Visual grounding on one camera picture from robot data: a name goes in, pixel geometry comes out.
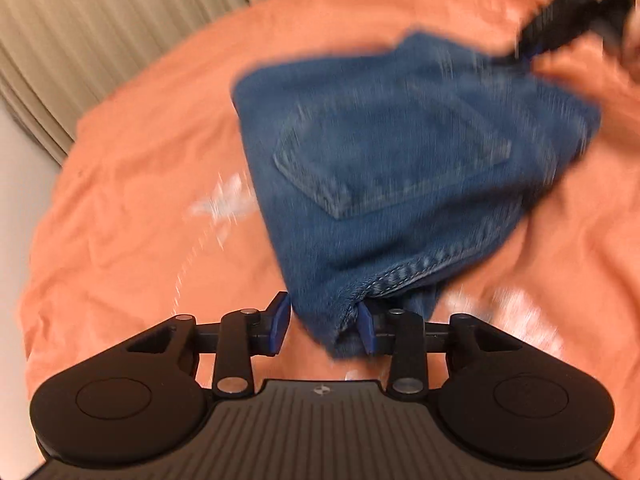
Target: jeans seam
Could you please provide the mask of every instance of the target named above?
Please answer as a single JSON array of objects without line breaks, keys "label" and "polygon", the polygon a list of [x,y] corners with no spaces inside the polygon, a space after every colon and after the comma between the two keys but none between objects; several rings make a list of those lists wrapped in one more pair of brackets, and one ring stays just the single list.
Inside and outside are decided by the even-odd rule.
[{"label": "jeans seam", "polygon": [[[471,247],[468,248],[464,248],[465,245],[468,244],[468,242],[474,238],[474,236],[477,236],[477,233],[475,235],[471,235],[468,240],[466,240],[465,242],[462,242],[460,245],[462,245],[462,248],[460,250],[458,250],[457,252],[455,252],[454,254],[452,254],[451,256],[449,256],[448,258],[444,258],[444,259],[434,259],[433,262],[430,262],[430,264],[428,264],[427,266],[424,267],[423,270],[418,270],[415,272],[411,272],[409,276],[407,276],[406,278],[402,279],[400,282],[398,283],[393,283],[392,285],[386,286],[385,288],[383,288],[380,291],[376,291],[374,296],[375,297],[380,297],[386,293],[388,293],[391,290],[398,290],[398,288],[401,288],[402,285],[404,285],[407,282],[413,282],[415,280],[419,280],[425,276],[427,276],[428,274],[432,273],[434,271],[435,268],[437,267],[445,267],[448,266],[450,264],[452,264],[453,262],[460,260],[461,258],[465,258],[471,254],[477,253],[479,250],[482,249],[483,246],[485,246],[487,244],[488,241],[493,241],[495,240],[495,238],[497,237],[498,234],[500,234],[500,232],[502,231],[503,227],[505,224],[509,224],[512,220],[513,217],[517,214],[517,212],[519,211],[520,207],[522,205],[522,198],[519,198],[518,201],[514,204],[511,204],[511,206],[509,207],[509,211],[507,213],[507,216],[504,220],[503,224],[499,224],[497,226],[497,228],[492,228],[493,224],[495,224],[495,220],[494,219],[490,219],[489,221],[486,222],[486,224],[480,229],[481,233],[485,233],[482,236],[482,239],[472,245]],[[454,248],[455,245],[453,246],[449,246],[446,249],[439,249],[437,251],[435,251],[436,254],[438,253],[451,253],[452,252],[452,248]],[[380,281],[383,281],[385,278],[389,277],[390,275],[392,275],[394,272],[398,272],[402,269],[405,269],[407,267],[409,267],[412,263],[415,262],[415,264],[419,265],[421,260],[424,260],[425,257],[421,256],[420,258],[416,258],[414,259],[414,261],[412,262],[405,262],[402,263],[398,266],[393,267],[392,269],[388,270],[385,274],[383,274],[382,276],[377,277],[373,282],[370,282],[368,285],[365,286],[364,288],[364,293],[365,295]]]}]

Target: beige curtain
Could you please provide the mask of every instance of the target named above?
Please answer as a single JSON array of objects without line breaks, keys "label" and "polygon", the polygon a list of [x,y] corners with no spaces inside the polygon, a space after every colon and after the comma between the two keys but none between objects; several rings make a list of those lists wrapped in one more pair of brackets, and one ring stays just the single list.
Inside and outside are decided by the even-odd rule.
[{"label": "beige curtain", "polygon": [[0,96],[60,163],[76,122],[215,18],[254,0],[0,0]]}]

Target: white print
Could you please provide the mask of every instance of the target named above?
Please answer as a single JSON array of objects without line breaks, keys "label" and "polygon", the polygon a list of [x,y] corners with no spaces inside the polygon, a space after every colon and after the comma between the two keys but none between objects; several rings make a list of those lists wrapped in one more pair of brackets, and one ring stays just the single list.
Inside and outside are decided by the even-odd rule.
[{"label": "white print", "polygon": [[172,316],[178,314],[182,284],[185,277],[212,235],[215,236],[220,250],[224,251],[225,241],[231,234],[232,226],[238,225],[239,219],[257,210],[258,202],[255,199],[254,190],[247,182],[246,174],[240,176],[238,173],[231,176],[226,182],[223,182],[222,177],[218,174],[218,184],[216,184],[213,192],[206,198],[198,200],[191,205],[189,208],[190,215],[206,215],[210,217],[210,221],[187,253],[175,278]]},{"label": "white print", "polygon": [[469,297],[460,288],[442,298],[447,313],[476,316],[496,328],[554,357],[562,355],[562,338],[526,292],[499,288],[488,304]]}]

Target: bed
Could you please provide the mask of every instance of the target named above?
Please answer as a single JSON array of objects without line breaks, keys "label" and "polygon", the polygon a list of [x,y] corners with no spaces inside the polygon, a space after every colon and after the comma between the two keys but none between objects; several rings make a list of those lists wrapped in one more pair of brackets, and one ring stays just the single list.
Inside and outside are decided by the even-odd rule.
[{"label": "bed", "polygon": [[[51,375],[169,316],[216,322],[284,288],[242,152],[230,86],[265,63],[391,46],[421,28],[502,52],[545,0],[265,0],[217,19],[86,113],[34,236],[20,303],[30,395]],[[434,318],[491,319],[594,375],[616,419],[598,457],[640,478],[640,90],[596,37],[535,70],[599,102],[597,138]],[[198,372],[210,381],[212,359]],[[294,318],[265,377],[384,380],[333,361]],[[433,385],[446,377],[431,363]]]}]

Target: jeans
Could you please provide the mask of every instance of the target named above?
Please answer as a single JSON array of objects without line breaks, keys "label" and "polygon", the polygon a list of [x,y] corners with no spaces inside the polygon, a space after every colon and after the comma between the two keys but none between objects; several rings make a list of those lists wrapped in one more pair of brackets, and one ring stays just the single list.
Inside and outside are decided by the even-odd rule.
[{"label": "jeans", "polygon": [[427,319],[600,124],[527,66],[420,32],[384,54],[261,68],[233,101],[295,312],[334,356],[363,352],[365,297]]}]

